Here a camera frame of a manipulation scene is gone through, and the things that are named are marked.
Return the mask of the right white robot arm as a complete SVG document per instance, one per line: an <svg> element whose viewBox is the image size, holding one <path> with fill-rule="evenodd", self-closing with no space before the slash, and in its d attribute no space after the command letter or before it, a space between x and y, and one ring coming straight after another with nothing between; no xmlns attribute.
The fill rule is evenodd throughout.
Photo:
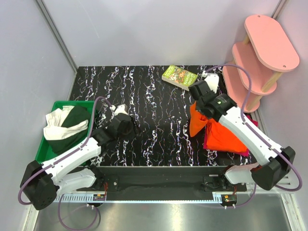
<svg viewBox="0 0 308 231"><path fill-rule="evenodd" d="M219 187L229 191L238 183L255 183L269 191L289 173L295 157L290 146L282 148L258 129L227 94L216 95L204 80L189 86L196 110L231 131L255 157L256 163L227 167L218 179Z"/></svg>

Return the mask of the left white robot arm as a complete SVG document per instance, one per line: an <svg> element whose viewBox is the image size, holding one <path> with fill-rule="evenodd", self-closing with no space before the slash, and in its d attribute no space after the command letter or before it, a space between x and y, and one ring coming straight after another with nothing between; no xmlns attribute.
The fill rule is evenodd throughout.
<svg viewBox="0 0 308 231"><path fill-rule="evenodd" d="M38 163L30 162L24 172L20 194L24 193L36 210L48 207L58 196L82 188L95 191L104 187L104 174L95 166L74 170L90 159L99 156L110 143L137 133L132 116L119 113L106 127L94 130L89 138L58 157Z"/></svg>

